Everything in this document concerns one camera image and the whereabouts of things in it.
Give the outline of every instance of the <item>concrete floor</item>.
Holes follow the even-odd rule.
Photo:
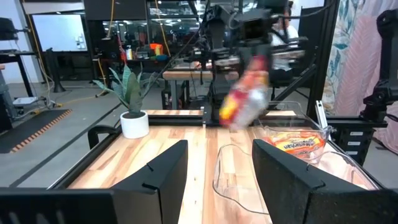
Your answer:
[[[94,96],[101,92],[88,82],[63,82],[63,85],[83,88],[66,88],[67,92],[51,93],[51,99],[57,103]],[[38,95],[45,90],[42,85],[34,86]],[[23,85],[12,84],[9,88],[12,97],[26,96]],[[196,91],[198,95],[202,95],[207,89],[198,86]],[[305,94],[309,92],[304,88],[300,91]],[[152,89],[144,100],[143,109],[161,109],[160,92],[160,88]],[[291,94],[286,100],[298,101],[303,109],[307,108],[307,99],[298,93]],[[113,126],[119,115],[126,110],[123,106],[115,108],[118,103],[114,95],[108,94],[100,98],[64,104],[61,109],[72,109],[73,112],[70,115],[19,152],[0,154],[0,187],[48,187],[54,183],[89,150],[87,134],[85,133],[80,138],[76,136],[89,126],[96,124]],[[395,175],[395,170],[398,168],[398,156],[388,150],[378,150],[377,147],[380,146],[375,142],[371,144],[364,168],[386,187],[398,188],[398,176]]]

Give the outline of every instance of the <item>black bracket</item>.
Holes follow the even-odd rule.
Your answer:
[[[114,127],[108,126],[108,125],[97,125],[95,127],[92,127],[87,132],[88,145],[90,146],[90,149],[92,149],[98,143],[100,143],[100,139],[98,138],[99,134],[117,134],[117,133],[118,133],[118,130],[116,130]]]

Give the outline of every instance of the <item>black floor mat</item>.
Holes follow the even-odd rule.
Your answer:
[[[21,150],[71,112],[71,110],[43,111],[2,134],[0,136],[0,153],[13,153]]]

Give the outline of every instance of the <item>potted plant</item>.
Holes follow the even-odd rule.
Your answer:
[[[101,89],[118,96],[120,102],[128,109],[127,112],[120,115],[123,136],[128,139],[144,137],[149,132],[149,122],[148,114],[141,110],[141,106],[142,100],[149,91],[150,80],[153,74],[148,80],[147,88],[142,93],[140,86],[141,73],[136,76],[136,74],[131,72],[130,68],[125,65],[121,81],[119,75],[112,68],[109,69],[112,71],[117,81],[112,81],[113,90],[110,90],[98,80],[93,80],[94,83]]]

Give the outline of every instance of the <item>snake plant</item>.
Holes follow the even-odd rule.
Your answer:
[[[93,80],[93,82],[101,89],[118,96],[120,102],[129,109],[128,114],[124,115],[125,118],[140,118],[141,116],[144,116],[144,113],[141,111],[142,100],[149,91],[150,81],[153,74],[149,78],[146,89],[142,92],[140,86],[141,73],[136,76],[136,74],[132,72],[127,65],[125,65],[123,68],[122,80],[120,80],[119,75],[112,68],[109,69],[112,71],[113,76],[116,79],[116,81],[112,81],[113,90],[107,88],[98,80]]]

